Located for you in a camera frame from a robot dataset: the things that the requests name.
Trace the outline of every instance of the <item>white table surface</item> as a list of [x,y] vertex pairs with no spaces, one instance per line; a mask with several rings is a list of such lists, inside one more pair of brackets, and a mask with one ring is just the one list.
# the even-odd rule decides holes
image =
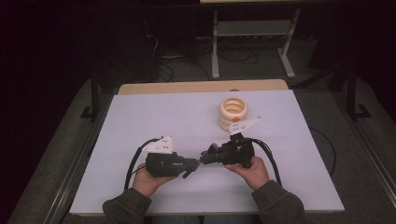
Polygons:
[[[262,117],[243,135],[271,148],[283,187],[303,201],[305,211],[344,210],[292,91],[220,91],[116,95],[70,212],[103,214],[103,202],[122,193],[135,151],[151,138],[172,135],[174,151],[195,159],[212,143],[229,141],[218,125],[219,104],[228,97],[247,102],[248,119]],[[253,146],[275,179],[265,153]],[[142,152],[135,168],[145,159]],[[256,213],[251,191],[221,163],[201,164],[187,179],[180,176],[161,186],[148,215]]]

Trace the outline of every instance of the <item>white plastic mount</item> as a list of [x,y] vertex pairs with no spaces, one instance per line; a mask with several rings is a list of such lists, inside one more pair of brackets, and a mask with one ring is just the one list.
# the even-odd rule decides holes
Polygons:
[[262,120],[262,117],[258,116],[256,119],[245,119],[245,120],[238,121],[236,123],[231,123],[228,128],[228,132],[230,133],[230,135],[234,135],[236,133],[241,133],[242,131],[245,131],[248,128],[250,128],[251,126],[258,123],[260,120]]
[[160,154],[172,154],[173,152],[173,141],[172,136],[166,136],[157,142],[148,144],[143,148],[144,152],[160,153]]

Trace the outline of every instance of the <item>sleeve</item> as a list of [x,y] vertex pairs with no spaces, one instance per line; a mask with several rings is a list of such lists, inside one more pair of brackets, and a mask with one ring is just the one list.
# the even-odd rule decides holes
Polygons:
[[151,199],[135,189],[127,189],[120,196],[105,201],[103,211],[109,223],[143,223]]
[[254,191],[252,196],[259,207],[262,223],[314,223],[306,217],[301,200],[274,180]]

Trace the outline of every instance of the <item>person's left hand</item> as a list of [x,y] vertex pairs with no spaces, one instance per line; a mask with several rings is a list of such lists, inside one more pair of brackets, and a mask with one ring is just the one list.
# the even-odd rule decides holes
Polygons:
[[[142,166],[145,166],[145,163],[140,164],[137,169],[140,169]],[[146,167],[138,170],[134,175],[134,183],[132,184],[132,188],[139,191],[141,194],[146,197],[150,197],[154,192],[164,183],[175,179],[175,176],[172,177],[153,177],[147,170]]]

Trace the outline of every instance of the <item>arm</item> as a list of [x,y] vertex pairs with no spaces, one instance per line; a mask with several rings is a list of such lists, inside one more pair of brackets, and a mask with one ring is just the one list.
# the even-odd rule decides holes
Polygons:
[[225,167],[241,175],[254,190],[252,196],[260,210],[262,223],[311,223],[305,216],[301,200],[274,180],[270,181],[262,158],[253,157],[251,163],[249,169],[236,164]]
[[143,217],[151,205],[149,198],[159,186],[174,177],[153,177],[144,167],[138,166],[134,183],[120,196],[103,204],[103,211],[110,223],[143,223]]

